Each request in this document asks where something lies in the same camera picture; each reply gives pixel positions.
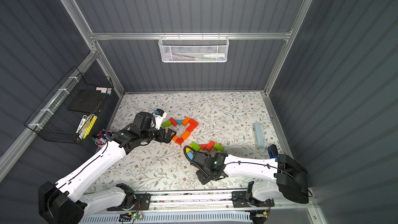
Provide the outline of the red rectangular block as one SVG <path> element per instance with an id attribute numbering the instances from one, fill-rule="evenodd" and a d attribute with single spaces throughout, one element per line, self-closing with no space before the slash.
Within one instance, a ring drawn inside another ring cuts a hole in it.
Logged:
<path id="1" fill-rule="evenodd" d="M 194 125 L 195 127 L 197 127 L 197 126 L 199 125 L 198 122 L 195 121 L 194 119 L 190 119 L 190 120 L 189 120 L 189 123 L 192 124 L 192 125 Z"/>
<path id="2" fill-rule="evenodd" d="M 192 133 L 192 132 L 195 130 L 196 127 L 197 127 L 196 125 L 190 124 L 190 125 L 187 127 L 186 131 L 189 132 L 189 133 Z"/>

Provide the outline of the orange rectangular block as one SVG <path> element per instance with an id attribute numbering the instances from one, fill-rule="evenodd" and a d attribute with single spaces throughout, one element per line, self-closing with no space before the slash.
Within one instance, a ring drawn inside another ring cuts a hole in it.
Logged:
<path id="1" fill-rule="evenodd" d="M 185 126 L 185 127 L 186 127 L 189 123 L 190 123 L 190 118 L 189 118 L 189 117 L 185 118 L 185 119 L 181 122 L 181 124 L 182 124 L 183 126 Z"/>

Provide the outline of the green block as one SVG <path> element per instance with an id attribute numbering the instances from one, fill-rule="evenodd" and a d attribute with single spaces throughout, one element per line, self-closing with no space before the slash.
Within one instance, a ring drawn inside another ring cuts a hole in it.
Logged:
<path id="1" fill-rule="evenodd" d="M 224 147 L 220 144 L 214 143 L 213 148 L 216 149 L 217 151 L 223 152 Z"/>
<path id="2" fill-rule="evenodd" d="M 162 128 L 166 128 L 166 127 L 170 127 L 171 125 L 172 125 L 171 121 L 168 120 L 168 121 L 162 123 L 162 124 L 161 124 L 161 127 L 162 127 Z"/>
<path id="3" fill-rule="evenodd" d="M 191 147 L 194 151 L 200 151 L 200 150 L 202 149 L 201 146 L 198 145 L 198 144 L 195 143 L 195 142 L 192 142 L 192 143 L 190 144 L 190 147 Z"/>

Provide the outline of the small red block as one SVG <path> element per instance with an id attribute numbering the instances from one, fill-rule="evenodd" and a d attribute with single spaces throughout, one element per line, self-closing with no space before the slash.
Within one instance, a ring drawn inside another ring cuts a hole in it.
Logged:
<path id="1" fill-rule="evenodd" d="M 178 145 L 181 145 L 181 144 L 184 142 L 184 140 L 181 139 L 181 138 L 179 138 L 179 137 L 177 137 L 177 138 L 174 139 L 174 142 L 175 142 L 176 144 L 178 144 Z"/>

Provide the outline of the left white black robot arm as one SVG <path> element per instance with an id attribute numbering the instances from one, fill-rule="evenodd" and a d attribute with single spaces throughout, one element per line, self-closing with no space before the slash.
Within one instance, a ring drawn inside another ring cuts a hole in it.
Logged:
<path id="1" fill-rule="evenodd" d="M 109 208 L 132 209 L 138 200 L 124 183 L 104 192 L 86 195 L 89 186 L 132 150 L 152 141 L 170 143 L 176 133 L 162 126 L 167 113 L 156 109 L 140 112 L 124 129 L 114 132 L 96 154 L 56 183 L 46 182 L 38 190 L 38 213 L 49 224 L 77 224 L 83 218 Z"/>

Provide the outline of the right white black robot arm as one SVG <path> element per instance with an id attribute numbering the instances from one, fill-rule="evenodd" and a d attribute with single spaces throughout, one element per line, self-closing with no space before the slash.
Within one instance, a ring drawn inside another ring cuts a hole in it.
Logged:
<path id="1" fill-rule="evenodd" d="M 202 185 L 233 176 L 257 179 L 248 183 L 244 197 L 238 197 L 253 206 L 282 196 L 294 203 L 308 204 L 313 196 L 308 189 L 307 169 L 285 154 L 265 160 L 220 152 L 212 156 L 201 151 L 185 151 L 184 156 L 198 169 L 197 177 Z"/>

